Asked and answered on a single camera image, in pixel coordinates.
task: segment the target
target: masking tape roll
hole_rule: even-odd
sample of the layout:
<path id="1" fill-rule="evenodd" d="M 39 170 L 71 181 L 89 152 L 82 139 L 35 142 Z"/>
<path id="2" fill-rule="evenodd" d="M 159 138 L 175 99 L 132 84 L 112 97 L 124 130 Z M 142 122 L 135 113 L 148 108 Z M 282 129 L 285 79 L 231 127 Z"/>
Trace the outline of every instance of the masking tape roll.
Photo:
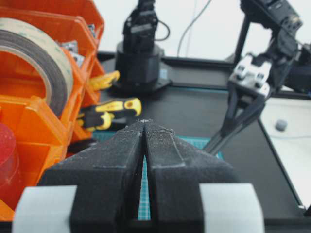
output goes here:
<path id="1" fill-rule="evenodd" d="M 0 18 L 0 51 L 33 66 L 43 79 L 46 103 L 59 117 L 72 91 L 73 77 L 70 62 L 58 44 L 31 24 Z"/>

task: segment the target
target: green cutting mat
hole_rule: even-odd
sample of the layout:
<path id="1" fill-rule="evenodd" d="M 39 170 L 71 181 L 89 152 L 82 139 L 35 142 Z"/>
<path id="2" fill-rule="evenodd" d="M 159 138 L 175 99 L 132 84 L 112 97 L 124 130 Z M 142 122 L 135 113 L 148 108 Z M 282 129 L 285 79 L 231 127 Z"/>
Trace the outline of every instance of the green cutting mat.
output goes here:
<path id="1" fill-rule="evenodd" d="M 114 135 L 114 132 L 95 132 L 93 134 L 93 137 L 99 141 L 104 141 L 104 140 L 111 138 L 113 135 Z M 185 137 L 185 136 L 178 136 L 178 137 L 193 144 L 194 146 L 200 149 L 202 149 L 206 145 L 206 143 L 209 141 L 209 138 L 202 138 L 202 137 Z M 219 153 L 217 157 L 220 159 L 223 159 L 221 153 Z M 138 220 L 150 220 L 146 158 L 144 158 L 143 169 L 142 169 Z"/>

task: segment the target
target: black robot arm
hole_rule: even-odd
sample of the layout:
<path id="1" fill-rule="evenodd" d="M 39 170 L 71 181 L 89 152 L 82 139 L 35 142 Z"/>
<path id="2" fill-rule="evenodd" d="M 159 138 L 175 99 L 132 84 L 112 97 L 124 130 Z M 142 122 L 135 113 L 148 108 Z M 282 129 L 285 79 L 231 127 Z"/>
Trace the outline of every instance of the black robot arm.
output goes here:
<path id="1" fill-rule="evenodd" d="M 251 22 L 272 30 L 270 45 L 258 56 L 246 55 L 228 81 L 228 110 L 221 129 L 204 150 L 216 155 L 229 139 L 256 121 L 265 102 L 284 85 L 297 56 L 299 15 L 286 0 L 241 0 Z"/>
<path id="2" fill-rule="evenodd" d="M 124 23 L 125 52 L 144 53 L 153 50 L 158 25 L 154 3 L 155 0 L 139 0 L 138 6 Z"/>

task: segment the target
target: orange storage bin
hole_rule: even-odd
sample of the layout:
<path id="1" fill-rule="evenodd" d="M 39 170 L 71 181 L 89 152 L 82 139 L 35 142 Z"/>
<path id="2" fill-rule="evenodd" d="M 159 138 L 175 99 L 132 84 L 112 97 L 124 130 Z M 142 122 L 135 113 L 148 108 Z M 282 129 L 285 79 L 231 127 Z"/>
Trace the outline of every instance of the orange storage bin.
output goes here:
<path id="1" fill-rule="evenodd" d="M 90 76 L 94 66 L 97 46 L 83 18 L 23 11 L 7 7 L 0 7 L 0 17 L 15 18 L 30 23 L 44 31 L 55 41 L 68 42 L 76 40 L 79 54 L 85 57 L 80 70 L 85 78 Z"/>
<path id="2" fill-rule="evenodd" d="M 87 24 L 95 25 L 95 42 L 97 46 L 104 32 L 104 20 L 93 0 L 0 0 L 0 6 L 68 16 L 81 16 Z"/>
<path id="3" fill-rule="evenodd" d="M 0 94 L 30 98 L 44 98 L 45 86 L 38 72 L 25 60 L 7 52 L 0 52 Z"/>
<path id="4" fill-rule="evenodd" d="M 98 59 L 95 59 L 95 64 L 91 73 L 91 77 L 96 77 L 99 75 L 104 75 L 105 70 L 101 66 L 101 63 L 98 61 Z M 84 99 L 82 102 L 82 107 L 90 106 L 93 104 L 97 104 L 101 100 L 101 92 L 100 91 L 94 91 L 89 85 L 86 84 L 86 91 L 84 95 Z M 92 133 L 89 131 L 84 130 L 81 126 L 79 126 L 77 123 L 74 125 L 73 129 L 73 136 L 72 136 L 72 142 L 88 139 L 92 137 Z"/>
<path id="5" fill-rule="evenodd" d="M 23 187 L 36 185 L 46 168 L 65 159 L 72 139 L 89 77 L 83 76 L 69 52 L 63 51 L 71 63 L 74 84 L 60 119 L 42 98 L 35 96 L 36 92 L 30 98 L 0 95 L 0 123 L 16 137 Z M 11 213 L 12 209 L 0 200 L 0 220 L 11 221 Z"/>
<path id="6" fill-rule="evenodd" d="M 90 79 L 104 75 L 105 70 L 101 66 L 101 63 L 98 61 L 98 59 L 95 59 L 95 64 L 91 73 Z M 89 85 L 86 86 L 86 94 L 84 97 L 84 100 L 82 102 L 82 107 L 86 107 L 92 104 L 96 104 L 101 100 L 101 92 L 100 91 L 94 91 Z"/>
<path id="7" fill-rule="evenodd" d="M 47 167 L 65 158 L 68 140 L 65 127 L 39 97 L 0 95 L 0 108 L 0 123 L 16 137 L 22 185 L 34 186 Z M 0 217 L 11 221 L 13 210 L 3 201 L 0 201 Z"/>
<path id="8" fill-rule="evenodd" d="M 0 199 L 15 209 L 22 190 L 16 139 L 6 125 L 0 124 Z"/>

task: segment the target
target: yellow screwdriver handle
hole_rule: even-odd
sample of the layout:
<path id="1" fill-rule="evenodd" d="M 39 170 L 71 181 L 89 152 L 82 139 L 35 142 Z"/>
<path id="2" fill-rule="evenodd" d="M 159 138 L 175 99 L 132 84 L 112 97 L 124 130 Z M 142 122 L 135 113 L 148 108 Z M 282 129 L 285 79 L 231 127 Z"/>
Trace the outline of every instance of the yellow screwdriver handle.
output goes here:
<path id="1" fill-rule="evenodd" d="M 141 102 L 138 98 L 113 99 L 95 107 L 96 112 L 109 112 L 112 119 L 138 117 L 141 114 Z"/>
<path id="2" fill-rule="evenodd" d="M 120 77 L 120 73 L 116 70 L 111 73 L 93 77 L 89 80 L 89 85 L 94 91 L 105 90 L 112 86 Z"/>
<path id="3" fill-rule="evenodd" d="M 90 132 L 95 130 L 107 130 L 111 126 L 111 117 L 108 112 L 99 112 L 96 114 L 80 113 L 77 123 Z"/>

